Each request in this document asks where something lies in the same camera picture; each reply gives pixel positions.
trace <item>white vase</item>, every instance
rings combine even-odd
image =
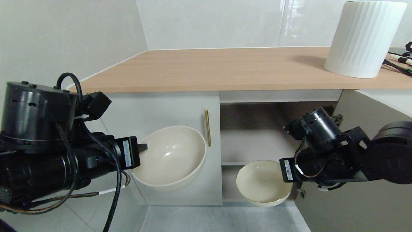
[[[406,6],[405,2],[346,2],[325,69],[350,77],[376,77]]]

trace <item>bowl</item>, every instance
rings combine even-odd
[[[283,182],[281,166],[270,160],[258,160],[242,167],[236,176],[240,193],[256,206],[275,206],[284,202],[292,183]]]
[[[187,126],[171,126],[147,136],[141,143],[140,166],[132,175],[149,188],[169,192],[192,183],[206,159],[206,141],[199,131]]]

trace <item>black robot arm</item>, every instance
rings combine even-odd
[[[370,140],[360,127],[341,132],[319,108],[284,129],[302,141],[294,158],[280,160],[285,182],[339,184],[336,188],[347,182],[382,179],[412,183],[412,122],[390,123]]]
[[[74,80],[78,94],[61,89],[65,77]],[[115,197],[104,228],[108,231],[121,174],[130,180],[123,170],[139,166],[139,152],[147,149],[135,136],[116,139],[87,129],[84,122],[99,119],[110,103],[102,92],[83,96],[72,73],[63,73],[53,88],[26,81],[8,82],[0,130],[0,211],[48,212],[67,198],[86,196],[71,195],[73,190],[117,171]],[[65,197],[33,202],[65,189],[69,190]],[[31,209],[51,201],[59,202]]]

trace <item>gold handle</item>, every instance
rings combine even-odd
[[[211,147],[212,140],[210,138],[209,110],[207,109],[205,109],[205,120],[206,120],[207,144],[209,147]]]

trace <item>label sticker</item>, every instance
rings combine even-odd
[[[130,148],[129,148],[128,141],[123,141],[123,151],[124,151],[124,162],[126,163],[126,167],[131,167]]]
[[[289,166],[289,160],[285,160],[284,162],[285,162],[286,175],[288,176],[288,180],[291,181],[293,180],[293,177],[292,177],[292,171]]]

